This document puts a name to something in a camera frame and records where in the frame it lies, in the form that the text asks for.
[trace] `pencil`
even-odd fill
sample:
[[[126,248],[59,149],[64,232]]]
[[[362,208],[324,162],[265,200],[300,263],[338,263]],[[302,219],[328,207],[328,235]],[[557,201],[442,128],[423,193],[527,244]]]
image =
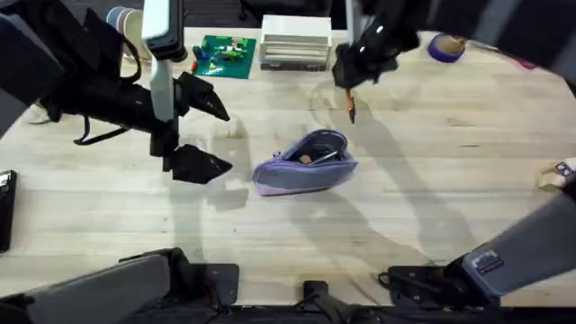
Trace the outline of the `pencil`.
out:
[[[356,106],[354,104],[354,98],[350,94],[350,89],[346,90],[346,108],[348,109],[350,122],[354,123],[356,121]]]

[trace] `wooden table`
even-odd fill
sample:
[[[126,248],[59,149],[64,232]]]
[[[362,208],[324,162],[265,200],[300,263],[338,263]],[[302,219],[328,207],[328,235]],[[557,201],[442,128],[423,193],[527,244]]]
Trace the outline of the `wooden table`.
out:
[[[191,29],[188,48],[205,34],[259,31]],[[344,36],[335,32],[336,43]],[[428,44],[430,34],[422,36]],[[239,264],[241,303],[294,302],[303,280],[321,279],[347,302],[386,304],[374,274],[445,264],[492,238],[549,198],[535,189],[537,170],[576,153],[576,109],[563,81],[479,49],[454,65],[423,48],[403,55],[397,72],[355,89],[355,125],[329,72],[260,71],[255,58],[249,80],[206,79],[232,120],[191,111],[181,142],[234,165],[206,186],[162,173],[144,133],[80,148],[72,143],[83,131],[78,116],[13,126],[0,141],[0,169],[21,177],[0,294],[176,246],[193,262]],[[93,126],[94,134],[113,129]],[[360,163],[350,181],[324,193],[258,196],[252,169],[323,127],[348,136]],[[575,279],[539,283],[505,303],[576,306]]]

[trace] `pencil case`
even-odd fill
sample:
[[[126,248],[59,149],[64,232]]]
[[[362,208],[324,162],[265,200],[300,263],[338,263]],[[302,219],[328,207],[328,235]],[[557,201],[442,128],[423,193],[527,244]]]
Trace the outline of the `pencil case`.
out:
[[[342,183],[357,164],[342,133],[315,130],[257,166],[252,180],[263,196],[315,192]]]

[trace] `black device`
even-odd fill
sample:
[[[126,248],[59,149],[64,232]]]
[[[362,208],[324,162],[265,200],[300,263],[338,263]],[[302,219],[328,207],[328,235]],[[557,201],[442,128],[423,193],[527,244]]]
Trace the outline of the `black device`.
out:
[[[0,253],[10,249],[16,199],[16,177],[17,174],[14,171],[0,173]]]

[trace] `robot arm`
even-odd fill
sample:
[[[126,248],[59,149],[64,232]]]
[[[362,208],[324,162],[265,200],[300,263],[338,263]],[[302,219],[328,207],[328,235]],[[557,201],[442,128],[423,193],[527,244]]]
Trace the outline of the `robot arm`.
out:
[[[373,21],[352,44],[337,47],[337,86],[352,88],[397,68],[419,45],[417,31],[438,31],[492,45],[576,82],[576,3],[553,0],[361,0]],[[353,20],[360,20],[360,15]],[[357,37],[357,25],[351,31]]]
[[[141,74],[135,47],[94,11],[87,11],[81,25],[59,0],[0,1],[0,38],[11,44],[0,61],[3,117],[9,117],[0,121],[0,136],[39,102],[54,122],[63,113],[85,117],[77,145],[134,129],[150,134],[150,155],[163,158],[164,171],[172,170],[176,180],[206,184],[230,170],[226,161],[179,145],[178,119],[190,106],[230,119],[211,84],[188,73],[172,78],[172,62],[186,57],[183,1],[147,0],[144,7],[143,36],[154,56],[150,90],[135,83]],[[123,46],[136,58],[133,76],[121,77]],[[90,119],[120,128],[86,139]]]

